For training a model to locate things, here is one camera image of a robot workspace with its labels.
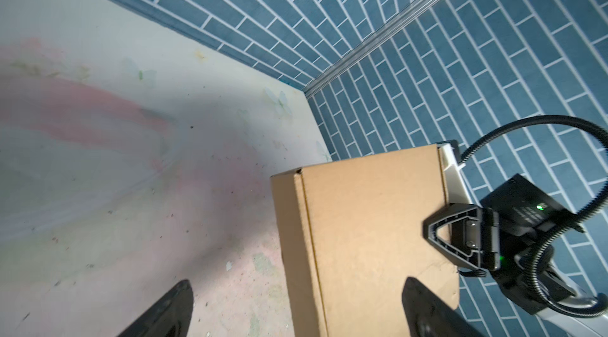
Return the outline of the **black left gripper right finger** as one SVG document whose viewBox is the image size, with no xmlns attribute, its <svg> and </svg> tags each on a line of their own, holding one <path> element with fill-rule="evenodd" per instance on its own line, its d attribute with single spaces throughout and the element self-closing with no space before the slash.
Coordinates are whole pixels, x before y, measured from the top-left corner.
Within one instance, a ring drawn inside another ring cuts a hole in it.
<svg viewBox="0 0 608 337">
<path fill-rule="evenodd" d="M 402 305 L 411 336 L 483 337 L 417 278 L 405 281 Z"/>
</svg>

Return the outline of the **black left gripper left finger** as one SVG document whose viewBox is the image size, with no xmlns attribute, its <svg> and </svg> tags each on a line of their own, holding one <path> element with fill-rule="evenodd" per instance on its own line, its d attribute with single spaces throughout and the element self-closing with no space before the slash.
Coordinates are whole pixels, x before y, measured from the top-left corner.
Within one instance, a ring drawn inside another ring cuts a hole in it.
<svg viewBox="0 0 608 337">
<path fill-rule="evenodd" d="M 118 336 L 186 336 L 193 308 L 191 283 L 188 279 L 181 280 Z"/>
</svg>

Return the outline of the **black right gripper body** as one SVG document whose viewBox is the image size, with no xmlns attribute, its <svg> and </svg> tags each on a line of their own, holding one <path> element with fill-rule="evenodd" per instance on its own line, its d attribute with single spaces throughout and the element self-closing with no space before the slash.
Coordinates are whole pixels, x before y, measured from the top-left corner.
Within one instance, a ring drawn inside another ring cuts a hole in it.
<svg viewBox="0 0 608 337">
<path fill-rule="evenodd" d="M 486 195 L 477 206 L 499 215 L 500 269 L 471 272 L 461 268 L 461 274 L 466 277 L 490 274 L 502 294 L 526 312 L 537 315 L 547 310 L 548 305 L 541 303 L 525 283 L 524 264 L 532 246 L 570 216 L 571 211 L 519 174 Z"/>
</svg>

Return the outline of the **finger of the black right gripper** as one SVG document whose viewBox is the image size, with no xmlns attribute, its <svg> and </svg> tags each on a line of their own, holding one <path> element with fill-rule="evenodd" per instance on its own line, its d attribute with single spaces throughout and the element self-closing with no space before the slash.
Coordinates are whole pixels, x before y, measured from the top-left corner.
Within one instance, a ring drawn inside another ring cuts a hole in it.
<svg viewBox="0 0 608 337">
<path fill-rule="evenodd" d="M 494 210 L 451 203 L 423 222 L 423 236 L 455 266 L 500 269 L 500 218 Z"/>
</svg>

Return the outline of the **brown cardboard box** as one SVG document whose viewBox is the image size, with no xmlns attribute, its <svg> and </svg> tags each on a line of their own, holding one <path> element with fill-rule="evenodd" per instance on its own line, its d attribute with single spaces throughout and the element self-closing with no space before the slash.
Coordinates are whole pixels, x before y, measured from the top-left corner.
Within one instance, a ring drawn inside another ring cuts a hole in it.
<svg viewBox="0 0 608 337">
<path fill-rule="evenodd" d="M 456 266 L 423 236 L 448 203 L 437 145 L 317 164 L 271 179 L 297 336 L 407 336 L 416 278 L 451 308 Z"/>
</svg>

